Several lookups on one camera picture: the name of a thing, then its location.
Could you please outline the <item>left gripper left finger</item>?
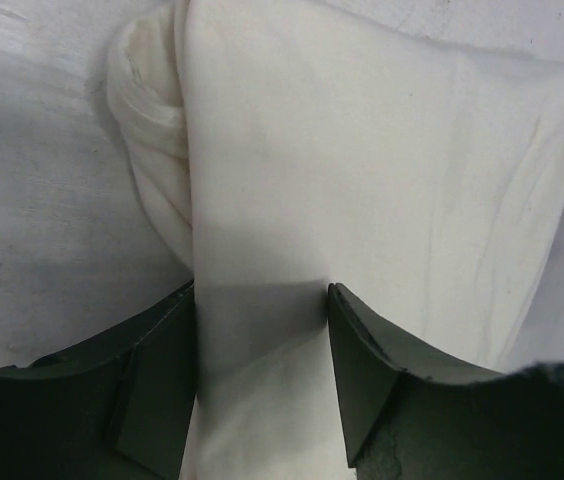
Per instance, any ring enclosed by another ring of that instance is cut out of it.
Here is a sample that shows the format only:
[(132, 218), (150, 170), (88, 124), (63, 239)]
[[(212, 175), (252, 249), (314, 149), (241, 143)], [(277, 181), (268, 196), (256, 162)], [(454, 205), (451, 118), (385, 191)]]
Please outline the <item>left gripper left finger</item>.
[(0, 368), (0, 479), (175, 479), (197, 390), (194, 289)]

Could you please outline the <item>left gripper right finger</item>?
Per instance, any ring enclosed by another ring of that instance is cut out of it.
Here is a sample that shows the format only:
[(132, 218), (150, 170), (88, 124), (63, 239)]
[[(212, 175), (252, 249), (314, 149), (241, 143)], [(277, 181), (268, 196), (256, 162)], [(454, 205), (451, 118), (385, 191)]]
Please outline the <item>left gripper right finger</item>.
[(382, 318), (341, 284), (328, 327), (361, 479), (564, 479), (564, 363), (501, 374)]

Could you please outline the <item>white t-shirt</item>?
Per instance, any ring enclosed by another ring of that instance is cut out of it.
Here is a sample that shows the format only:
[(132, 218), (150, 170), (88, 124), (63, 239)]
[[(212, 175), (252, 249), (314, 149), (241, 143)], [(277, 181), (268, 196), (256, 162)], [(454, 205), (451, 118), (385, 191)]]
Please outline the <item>white t-shirt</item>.
[(106, 95), (156, 231), (193, 273), (185, 479), (349, 479), (323, 300), (486, 368), (564, 205), (564, 64), (398, 33), (320, 1), (170, 1)]

